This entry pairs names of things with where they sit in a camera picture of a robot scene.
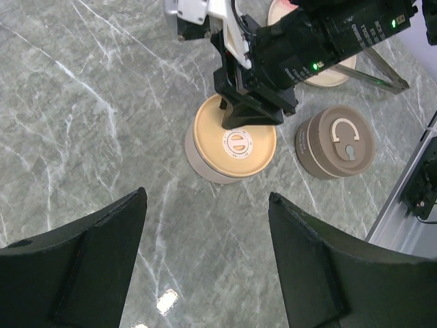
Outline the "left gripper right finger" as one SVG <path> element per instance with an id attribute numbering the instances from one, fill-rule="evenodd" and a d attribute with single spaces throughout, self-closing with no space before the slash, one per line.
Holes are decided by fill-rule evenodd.
<path id="1" fill-rule="evenodd" d="M 365 242 L 279 193 L 268 218 L 290 327 L 435 327 L 436 261 Z"/>

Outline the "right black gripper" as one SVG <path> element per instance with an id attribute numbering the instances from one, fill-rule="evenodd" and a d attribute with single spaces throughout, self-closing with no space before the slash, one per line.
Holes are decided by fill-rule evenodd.
<path id="1" fill-rule="evenodd" d="M 327 67 L 326 24 L 307 13 L 291 13 L 265 27 L 248 15 L 243 18 L 255 32 L 249 45 L 250 69 L 225 49 L 221 31 L 211 38 L 221 56 L 221 67 L 214 72 L 224 111 L 221 126 L 278 126 L 296 112 L 294 88 Z"/>

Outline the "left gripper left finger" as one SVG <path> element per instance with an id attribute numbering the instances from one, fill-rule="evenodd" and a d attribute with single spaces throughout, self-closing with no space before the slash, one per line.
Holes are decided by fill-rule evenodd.
<path id="1" fill-rule="evenodd" d="M 119 327 L 146 211 L 139 188 L 1 249 L 1 326 Z"/>

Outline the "brown steel lunch container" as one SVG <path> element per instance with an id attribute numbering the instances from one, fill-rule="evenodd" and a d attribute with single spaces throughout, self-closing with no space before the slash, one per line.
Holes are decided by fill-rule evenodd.
<path id="1" fill-rule="evenodd" d="M 316 178 L 332 180 L 340 178 L 320 143 L 319 119 L 312 117 L 298 128 L 295 146 L 302 166 Z"/>

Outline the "brown round lid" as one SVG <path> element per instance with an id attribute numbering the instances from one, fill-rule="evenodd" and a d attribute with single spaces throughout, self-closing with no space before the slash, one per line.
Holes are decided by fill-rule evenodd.
<path id="1" fill-rule="evenodd" d="M 375 156 L 372 130 L 365 118 L 347 105 L 335 105 L 313 116 L 307 136 L 315 162 L 335 178 L 363 173 Z"/>

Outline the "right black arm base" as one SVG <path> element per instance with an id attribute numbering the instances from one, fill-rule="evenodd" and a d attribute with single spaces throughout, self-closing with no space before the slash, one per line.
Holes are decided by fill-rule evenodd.
<path id="1" fill-rule="evenodd" d="M 436 205 L 436 137 L 430 139 L 417 162 L 401 193 L 401 200 L 421 223 L 436 224 L 436 221 L 428 221 Z"/>

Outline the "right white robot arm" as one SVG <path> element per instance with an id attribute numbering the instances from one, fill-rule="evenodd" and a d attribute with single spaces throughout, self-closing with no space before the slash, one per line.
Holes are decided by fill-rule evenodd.
<path id="1" fill-rule="evenodd" d="M 250 66 L 231 56 L 224 32 L 212 36 L 222 59 L 214 73 L 222 127 L 281 124 L 295 112 L 296 85 L 409 28 L 416 13 L 413 1 L 296 1 L 293 11 L 262 27 L 232 12 Z"/>

